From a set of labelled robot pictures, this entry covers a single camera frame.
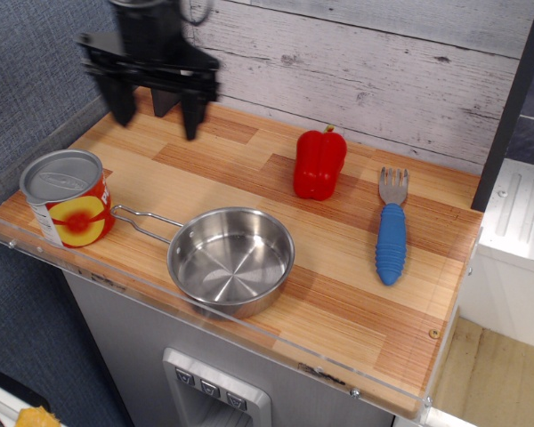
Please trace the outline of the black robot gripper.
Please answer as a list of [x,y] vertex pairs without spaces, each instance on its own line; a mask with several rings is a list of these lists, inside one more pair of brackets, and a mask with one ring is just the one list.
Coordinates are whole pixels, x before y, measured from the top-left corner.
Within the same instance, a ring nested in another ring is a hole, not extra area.
[[193,141],[207,103],[217,100],[220,63],[190,44],[182,28],[202,24],[212,5],[199,20],[186,18],[180,4],[112,4],[110,9],[117,29],[83,33],[77,42],[112,116],[128,126],[136,113],[135,86],[180,93],[186,139]]

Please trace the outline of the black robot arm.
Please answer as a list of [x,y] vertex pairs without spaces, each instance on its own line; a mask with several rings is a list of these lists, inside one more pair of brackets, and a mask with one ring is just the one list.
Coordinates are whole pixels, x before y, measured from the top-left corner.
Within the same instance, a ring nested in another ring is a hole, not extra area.
[[172,107],[182,107],[185,138],[193,141],[205,120],[207,104],[217,100],[216,72],[220,62],[190,44],[182,25],[198,26],[206,20],[212,3],[200,20],[189,20],[179,1],[112,1],[117,30],[84,33],[77,42],[85,48],[86,72],[93,77],[112,116],[122,126],[134,117],[137,86],[151,90],[153,109],[163,117]]

